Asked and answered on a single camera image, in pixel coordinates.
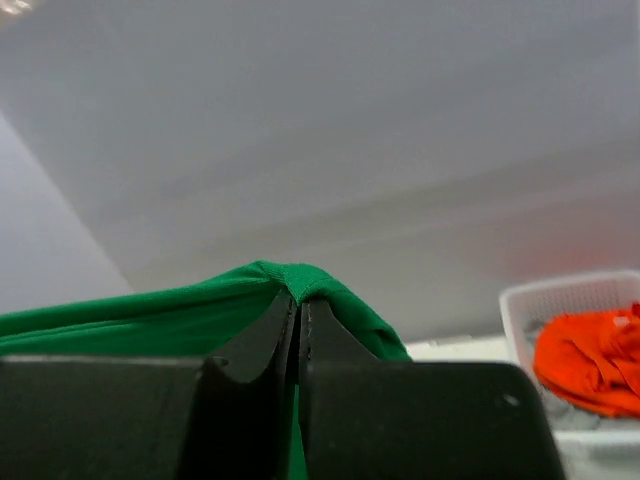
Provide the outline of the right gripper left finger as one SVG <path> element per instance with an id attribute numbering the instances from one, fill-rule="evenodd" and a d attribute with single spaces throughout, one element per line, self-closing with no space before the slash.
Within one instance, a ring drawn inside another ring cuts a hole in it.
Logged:
<path id="1" fill-rule="evenodd" d="M 6 355 L 5 479 L 284 479 L 297 306 L 205 356 Z"/>

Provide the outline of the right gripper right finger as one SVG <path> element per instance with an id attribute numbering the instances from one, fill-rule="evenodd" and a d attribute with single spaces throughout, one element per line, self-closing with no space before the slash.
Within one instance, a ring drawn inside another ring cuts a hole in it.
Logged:
<path id="1" fill-rule="evenodd" d="M 509 363 L 383 361 L 328 302 L 300 316 L 299 421 L 312 479 L 562 479 L 528 375 Z"/>

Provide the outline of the green t-shirt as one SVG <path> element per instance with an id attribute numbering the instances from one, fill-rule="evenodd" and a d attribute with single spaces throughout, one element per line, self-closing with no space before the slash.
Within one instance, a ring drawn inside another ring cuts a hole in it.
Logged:
<path id="1" fill-rule="evenodd" d="M 338 321 L 383 361 L 408 361 L 396 332 L 341 282 L 306 264 L 257 261 L 211 280 L 172 290 L 5 314 L 6 355 L 205 356 L 256 321 L 280 292 L 297 306 L 287 362 L 293 389 L 287 477 L 308 475 L 299 421 L 300 316 L 313 300 L 328 302 Z"/>

